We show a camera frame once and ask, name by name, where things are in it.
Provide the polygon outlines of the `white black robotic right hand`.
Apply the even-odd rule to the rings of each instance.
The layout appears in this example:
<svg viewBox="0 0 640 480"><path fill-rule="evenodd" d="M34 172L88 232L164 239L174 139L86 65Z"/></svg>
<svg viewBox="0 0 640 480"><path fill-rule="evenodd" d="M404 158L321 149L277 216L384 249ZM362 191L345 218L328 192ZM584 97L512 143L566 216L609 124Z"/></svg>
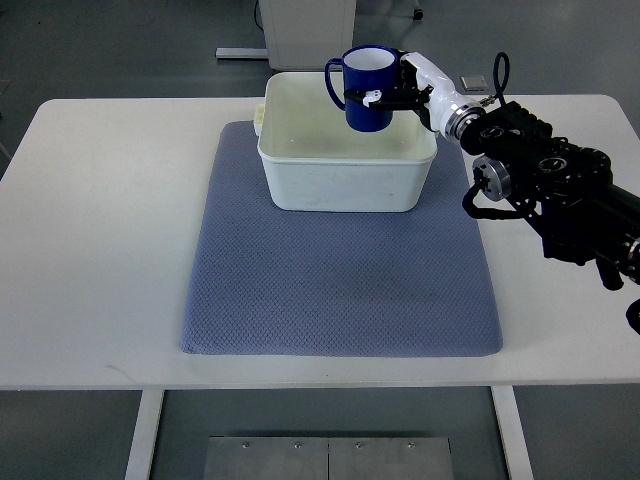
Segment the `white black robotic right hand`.
<svg viewBox="0 0 640 480"><path fill-rule="evenodd" d="M395 49L394 84L384 88L350 87L344 97L373 111L412 111L421 124L447 139L459 140L485 114L479 102L459 93L453 81L418 52Z"/></svg>

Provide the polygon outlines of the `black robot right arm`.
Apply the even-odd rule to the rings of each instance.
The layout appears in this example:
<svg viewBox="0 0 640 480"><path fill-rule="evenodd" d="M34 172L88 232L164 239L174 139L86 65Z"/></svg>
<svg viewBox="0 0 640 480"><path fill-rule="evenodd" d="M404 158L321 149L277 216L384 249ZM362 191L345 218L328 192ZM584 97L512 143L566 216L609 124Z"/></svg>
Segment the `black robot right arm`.
<svg viewBox="0 0 640 480"><path fill-rule="evenodd" d="M497 109L470 121L462 149L474 156L473 183L462 200L475 219L523 219L547 258L583 266L593 261L603 286L639 280L639 199L613 182L603 152L556 137L550 124L504 98L510 73L496 55Z"/></svg>

